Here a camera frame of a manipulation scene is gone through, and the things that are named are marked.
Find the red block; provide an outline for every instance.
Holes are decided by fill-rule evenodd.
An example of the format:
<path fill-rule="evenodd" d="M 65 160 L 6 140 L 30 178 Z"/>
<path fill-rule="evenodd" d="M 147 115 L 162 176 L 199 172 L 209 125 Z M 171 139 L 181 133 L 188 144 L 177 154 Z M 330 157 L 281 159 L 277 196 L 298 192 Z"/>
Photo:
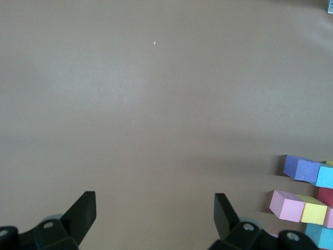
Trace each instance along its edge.
<path fill-rule="evenodd" d="M 328 206 L 333 207 L 333 189 L 324 187 L 319 188 L 318 200 L 325 203 Z"/>

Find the black robotic claw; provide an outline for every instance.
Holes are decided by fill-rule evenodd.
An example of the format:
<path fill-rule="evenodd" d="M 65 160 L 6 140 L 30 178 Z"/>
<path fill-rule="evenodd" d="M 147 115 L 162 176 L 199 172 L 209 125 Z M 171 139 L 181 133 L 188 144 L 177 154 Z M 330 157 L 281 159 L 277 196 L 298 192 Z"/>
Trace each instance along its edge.
<path fill-rule="evenodd" d="M 284 230 L 276 238 L 253 223 L 241 222 L 225 194 L 215 194 L 214 222 L 220 240 L 209 250 L 318 250 L 301 232 Z"/>
<path fill-rule="evenodd" d="M 96 219 L 96 195 L 85 192 L 60 218 L 43 221 L 18 234 L 15 227 L 0 227 L 0 250 L 78 250 Z"/>

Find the light blue block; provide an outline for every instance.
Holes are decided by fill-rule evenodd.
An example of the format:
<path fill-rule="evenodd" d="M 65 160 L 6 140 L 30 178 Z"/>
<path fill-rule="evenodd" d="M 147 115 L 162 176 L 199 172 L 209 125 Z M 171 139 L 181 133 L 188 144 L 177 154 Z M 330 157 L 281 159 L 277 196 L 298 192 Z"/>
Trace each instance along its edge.
<path fill-rule="evenodd" d="M 333 250 L 333 229 L 308 223 L 305 234 L 319 247 Z"/>
<path fill-rule="evenodd" d="M 316 182 L 311 182 L 315 186 L 333 189 L 333 166 L 320 163 Z"/>
<path fill-rule="evenodd" d="M 316 182 L 320 163 L 311 159 L 287 155 L 283 173 L 294 180 Z"/>

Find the block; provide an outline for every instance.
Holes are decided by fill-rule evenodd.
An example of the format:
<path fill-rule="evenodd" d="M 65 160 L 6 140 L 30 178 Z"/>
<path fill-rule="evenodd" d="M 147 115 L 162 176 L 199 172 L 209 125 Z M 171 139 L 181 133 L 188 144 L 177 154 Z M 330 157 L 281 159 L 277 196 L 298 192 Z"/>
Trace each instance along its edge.
<path fill-rule="evenodd" d="M 301 222 L 323 225 L 327 206 L 316 198 L 299 194 L 297 196 L 305 202 Z"/>
<path fill-rule="evenodd" d="M 316 182 L 311 182 L 315 186 L 333 189 L 333 166 L 320 163 Z"/>
<path fill-rule="evenodd" d="M 305 234 L 319 248 L 333 250 L 333 229 L 309 223 L 308 225 L 306 225 Z"/>
<path fill-rule="evenodd" d="M 320 163 L 311 159 L 287 155 L 283 173 L 294 180 L 316 182 Z"/>
<path fill-rule="evenodd" d="M 333 229 L 333 207 L 327 207 L 324 226 Z"/>
<path fill-rule="evenodd" d="M 295 194 L 274 190 L 270 210 L 281 220 L 300 222 L 305 202 Z"/>
<path fill-rule="evenodd" d="M 318 200 L 330 207 L 333 207 L 333 189 L 328 189 L 327 187 L 320 187 L 318 193 Z"/>

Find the screw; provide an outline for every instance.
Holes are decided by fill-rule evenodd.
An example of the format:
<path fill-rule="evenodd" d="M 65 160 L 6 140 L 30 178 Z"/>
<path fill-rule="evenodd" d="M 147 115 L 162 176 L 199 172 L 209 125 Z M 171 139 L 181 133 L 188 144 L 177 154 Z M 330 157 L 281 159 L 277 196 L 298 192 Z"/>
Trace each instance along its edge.
<path fill-rule="evenodd" d="M 45 223 L 45 224 L 43 225 L 43 228 L 44 228 L 44 229 L 51 228 L 51 227 L 53 227 L 53 225 L 54 225 L 53 222 L 50 221 L 50 222 L 48 222 L 48 223 Z"/>
<path fill-rule="evenodd" d="M 289 232 L 287 233 L 287 238 L 290 239 L 291 241 L 299 241 L 300 238 L 298 237 L 297 234 Z"/>
<path fill-rule="evenodd" d="M 5 236 L 8 233 L 8 230 L 2 230 L 0 231 L 0 237 Z"/>
<path fill-rule="evenodd" d="M 254 227 L 251 225 L 251 224 L 244 224 L 243 225 L 243 228 L 246 230 L 246 231 L 253 231 L 254 230 Z"/>

